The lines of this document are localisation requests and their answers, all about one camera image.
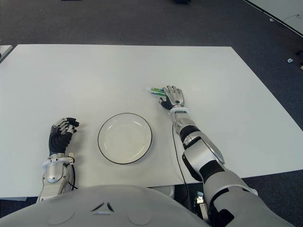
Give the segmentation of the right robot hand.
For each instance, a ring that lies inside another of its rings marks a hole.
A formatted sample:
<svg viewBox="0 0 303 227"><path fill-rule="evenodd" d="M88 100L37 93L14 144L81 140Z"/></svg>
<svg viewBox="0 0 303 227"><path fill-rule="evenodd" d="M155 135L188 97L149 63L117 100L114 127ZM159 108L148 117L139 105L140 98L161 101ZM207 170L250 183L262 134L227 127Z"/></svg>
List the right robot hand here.
<svg viewBox="0 0 303 227"><path fill-rule="evenodd" d="M175 107L184 106L185 100L181 89L176 88L175 86L166 86L163 90L165 98L159 98L159 103L163 108L171 110Z"/></svg>

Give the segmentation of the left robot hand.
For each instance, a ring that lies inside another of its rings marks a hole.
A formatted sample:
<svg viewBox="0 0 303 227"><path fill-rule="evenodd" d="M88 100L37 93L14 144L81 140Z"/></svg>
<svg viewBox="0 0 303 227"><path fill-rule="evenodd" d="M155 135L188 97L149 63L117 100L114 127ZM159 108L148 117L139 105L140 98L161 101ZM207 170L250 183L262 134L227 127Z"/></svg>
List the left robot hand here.
<svg viewBox="0 0 303 227"><path fill-rule="evenodd" d="M60 118L50 129L49 135L49 156L64 154L73 133L77 131L79 122L75 118Z"/></svg>

